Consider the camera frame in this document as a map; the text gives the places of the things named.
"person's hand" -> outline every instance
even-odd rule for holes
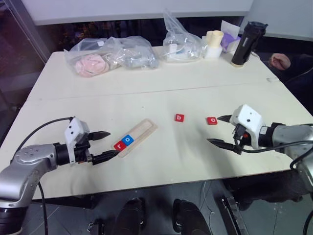
[[[269,64],[278,70],[286,70],[290,67],[290,59],[285,54],[274,53],[270,59]]]

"pink stuffed toy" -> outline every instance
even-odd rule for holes
[[[98,54],[83,56],[75,64],[77,73],[83,77],[92,77],[109,71],[110,66]]]

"red letter block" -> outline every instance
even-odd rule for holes
[[[176,114],[175,121],[184,122],[184,115],[183,114]]]
[[[122,151],[124,148],[126,148],[127,146],[126,146],[126,144],[123,142],[123,141],[119,141],[119,142],[117,142],[115,145],[114,145],[114,148],[116,149],[116,150],[120,150],[120,151]]]
[[[209,125],[217,125],[216,117],[208,117],[206,120],[207,120],[207,124]]]

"black cable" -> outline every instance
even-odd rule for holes
[[[311,154],[313,151],[313,147],[305,152],[304,154],[302,154],[300,157],[297,157],[295,160],[293,160],[291,163],[290,163],[290,169],[294,170],[294,165],[297,164],[299,161],[303,160],[305,157],[307,157],[309,154]]]
[[[49,122],[46,122],[45,124],[41,125],[40,127],[37,127],[35,130],[33,130],[24,140],[23,142],[20,144],[20,146],[17,148],[17,150],[15,151],[15,154],[17,153],[17,151],[19,151],[23,145],[26,143],[26,141],[29,140],[29,138],[34,135],[37,131],[39,131],[41,128],[45,127],[45,126],[48,126],[49,124],[51,123],[54,123],[54,122],[57,122],[57,121],[64,121],[64,120],[69,120],[69,121],[72,121],[72,117],[64,117],[64,118],[59,118],[59,119],[55,119],[55,120],[52,120],[52,121],[49,121]]]
[[[277,210],[276,210],[276,216],[275,216],[275,222],[274,222],[274,228],[273,228],[273,233],[272,233],[272,235],[274,235],[274,233],[275,233],[276,223],[277,223],[277,217],[278,217],[278,211],[279,211],[279,208],[277,208]]]
[[[290,83],[290,82],[295,81],[296,79],[298,79],[298,78],[299,78],[299,77],[301,77],[302,75],[305,75],[305,74],[307,74],[307,73],[311,72],[312,70],[313,70],[313,67],[312,67],[312,68],[310,68],[309,70],[307,70],[307,71],[305,71],[305,72],[303,72],[303,73],[301,73],[301,74],[297,75],[296,77],[293,77],[293,78],[291,78],[291,79],[287,80],[286,82],[284,82],[284,85],[286,85],[286,84],[288,84],[288,83]]]
[[[242,148],[239,144],[238,141],[235,140],[235,145],[237,148],[239,148],[241,151],[245,152],[245,153],[262,153],[262,152],[267,152],[267,151],[272,151],[272,150],[276,150],[276,149],[280,149],[280,148],[286,148],[286,147],[290,147],[290,146],[294,146],[294,145],[298,145],[298,144],[305,144],[305,143],[313,143],[313,141],[297,141],[297,142],[292,142],[292,143],[286,143],[286,144],[281,144],[275,147],[269,147],[269,148],[263,148],[263,149],[257,149],[257,150],[247,150]],[[311,154],[313,151],[313,147],[305,152],[304,154],[302,154],[300,157],[296,158],[295,160],[293,160],[290,163],[290,168],[292,170],[294,170],[294,165],[296,163],[298,163],[299,161],[303,160],[305,157],[307,157],[309,154]]]
[[[44,210],[45,235],[48,235],[48,218],[47,218],[47,209],[45,207],[45,195],[44,195],[43,187],[41,186],[40,182],[38,182],[38,187],[40,190],[42,205],[43,205],[43,210]]]
[[[309,228],[309,224],[310,224],[310,221],[313,217],[313,211],[310,212],[310,214],[308,215],[305,223],[304,223],[304,227],[303,227],[303,233],[302,235],[307,235],[308,234],[308,228]]]
[[[29,140],[30,137],[32,137],[32,135],[34,135],[37,131],[39,131],[40,129],[42,129],[45,126],[48,126],[51,123],[57,122],[57,121],[64,121],[64,120],[69,120],[72,121],[73,117],[64,117],[64,118],[59,118],[59,119],[55,119],[49,122],[46,122],[45,124],[37,127],[34,131],[32,131],[24,140],[23,142],[20,144],[20,146],[17,148],[17,150],[15,151],[15,154],[23,147],[23,145]],[[43,205],[43,210],[44,210],[44,224],[45,224],[45,235],[48,235],[48,218],[47,218],[47,210],[45,207],[45,195],[44,195],[44,191],[43,191],[43,187],[41,186],[41,183],[38,182],[38,187],[40,190],[40,194],[41,194],[41,200],[42,200],[42,205]]]
[[[280,149],[280,148],[286,148],[286,147],[299,145],[299,144],[305,144],[305,143],[313,143],[313,141],[297,141],[297,142],[281,144],[281,145],[274,146],[274,147],[269,147],[269,148],[263,148],[263,149],[257,149],[257,150],[247,150],[247,149],[242,148],[238,144],[237,140],[235,140],[236,147],[239,148],[241,151],[243,151],[245,153],[263,153],[263,152],[267,152],[267,151],[272,151],[272,150],[276,150],[276,149]]]

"wall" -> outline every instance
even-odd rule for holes
[[[313,41],[312,0],[254,0],[242,23],[268,24],[266,36]]]
[[[176,17],[245,16],[253,0],[22,0],[36,25]]]

